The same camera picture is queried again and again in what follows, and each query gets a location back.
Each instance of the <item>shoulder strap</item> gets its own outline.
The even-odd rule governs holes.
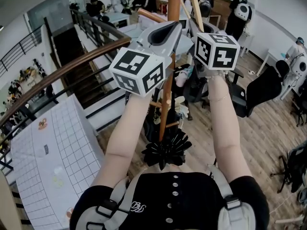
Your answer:
[[[233,196],[225,176],[217,167],[214,165],[209,165],[208,167],[226,202],[225,207],[221,209],[219,214],[218,230],[255,230],[256,223],[253,208]]]
[[[97,227],[101,229],[101,226],[103,226],[104,230],[117,230],[130,212],[136,185],[144,171],[145,170],[141,171],[132,179],[127,190],[127,178],[121,180],[115,186],[110,196],[110,203],[112,204],[115,202],[118,205],[121,201],[115,212],[103,206],[99,206],[98,209],[96,209],[96,207],[91,207],[81,215],[77,224],[78,228],[76,229],[85,229],[84,226],[86,226],[88,230],[96,230]]]
[[[208,165],[208,167],[213,174],[215,183],[219,187],[222,197],[225,198],[228,195],[232,195],[232,190],[223,173],[215,165]]]

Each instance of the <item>wooden pole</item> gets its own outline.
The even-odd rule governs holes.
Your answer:
[[[168,21],[179,21],[179,13],[180,13],[180,0],[168,0],[168,11],[167,11],[167,20]],[[172,54],[172,63],[169,65],[171,70],[175,68],[175,53]],[[169,104],[167,102],[170,93],[172,90],[172,82],[173,82],[173,71],[171,75],[169,75],[168,79],[164,82],[163,87],[163,99],[162,99],[162,111],[161,111],[161,123],[160,123],[160,132],[159,132],[159,141],[161,142],[165,132],[167,112]]]
[[[145,16],[145,17],[147,17],[147,18],[149,18],[149,19],[151,19],[155,22],[158,22],[158,23],[166,22],[166,20],[162,19],[161,17],[159,17],[159,16],[157,16],[153,13],[148,12],[145,9],[139,9],[138,14],[143,15],[143,16]]]
[[[198,0],[191,0],[192,5],[193,5],[193,10],[194,10],[194,17],[196,19],[196,22],[200,28],[200,30],[203,32],[203,23],[202,23],[202,19],[201,19],[201,10],[200,7],[198,5]]]

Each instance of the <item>white cube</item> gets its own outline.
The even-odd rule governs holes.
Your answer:
[[[109,70],[119,88],[144,97],[165,79],[165,59],[122,47]]]
[[[240,45],[233,36],[197,33],[195,57],[208,69],[233,70]]]

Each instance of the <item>grid paper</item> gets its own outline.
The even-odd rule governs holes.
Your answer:
[[[92,184],[100,169],[100,163],[85,135],[72,101],[55,106],[51,115],[64,167],[75,193],[80,197]]]
[[[18,147],[18,153],[12,149],[12,163],[16,183],[24,209],[35,230],[62,229],[44,190],[36,159],[34,156],[32,129],[28,126],[22,136],[17,136],[12,146]]]
[[[102,161],[103,153],[96,140],[93,140],[93,130],[90,130],[91,126],[85,115],[81,118],[79,116],[83,115],[83,109],[77,111],[77,108],[80,109],[80,104],[75,95],[72,95],[47,111],[12,140],[12,164],[16,183],[24,209],[35,230],[66,229],[69,226],[69,219],[66,217],[69,208],[63,210],[63,207],[67,204],[74,207],[100,169],[99,161]],[[47,119],[47,127],[43,129],[44,135],[48,136],[47,141],[44,141],[43,133],[38,130],[38,123],[43,118]],[[93,136],[91,142],[86,133]],[[46,145],[49,154],[45,154]],[[57,166],[52,167],[52,171],[48,165],[42,163],[46,159],[47,163],[56,163]],[[63,180],[61,184],[52,188],[53,193],[56,190],[59,195],[56,198],[50,193],[49,181],[52,178],[46,178],[50,177],[53,170],[65,174],[60,177]],[[69,202],[60,200],[67,197]]]

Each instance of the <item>wooden stick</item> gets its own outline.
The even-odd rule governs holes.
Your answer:
[[[175,125],[179,125],[179,121],[170,123],[170,124],[166,125],[165,128],[170,128],[170,127],[175,126]]]
[[[203,23],[202,23],[202,19],[201,19],[201,10],[200,10],[200,6],[198,4],[198,0],[191,0],[191,2],[192,2],[192,5],[193,5],[196,22],[197,22],[200,30],[202,32],[204,32]]]
[[[168,0],[168,12],[167,12],[167,20],[168,21],[179,21],[179,13],[180,13],[180,0]],[[169,65],[171,70],[175,68],[175,59],[176,55],[172,54],[172,63]],[[168,79],[165,80],[163,86],[163,99],[162,99],[162,111],[161,111],[161,123],[160,123],[160,132],[159,132],[159,141],[163,140],[165,126],[166,126],[166,119],[167,119],[167,112],[168,106],[167,103],[170,99],[170,93],[172,89],[172,82],[173,82],[173,71],[169,75]]]
[[[158,22],[158,23],[161,23],[161,22],[166,22],[166,20],[162,19],[161,17],[155,15],[155,14],[152,14],[150,12],[148,12],[147,10],[145,9],[139,9],[138,10],[138,14],[142,15],[142,16],[145,16],[155,22]]]
[[[187,7],[184,5],[183,0],[180,0],[180,3],[181,3],[181,6],[183,7],[183,10],[184,10],[184,12],[186,13],[188,19],[191,19],[191,16],[190,16],[190,14],[189,14],[189,12],[188,12],[188,10],[187,10]]]
[[[157,103],[157,102],[150,102],[149,104],[153,105],[155,107],[158,107],[158,108],[162,108],[162,105],[160,103]]]

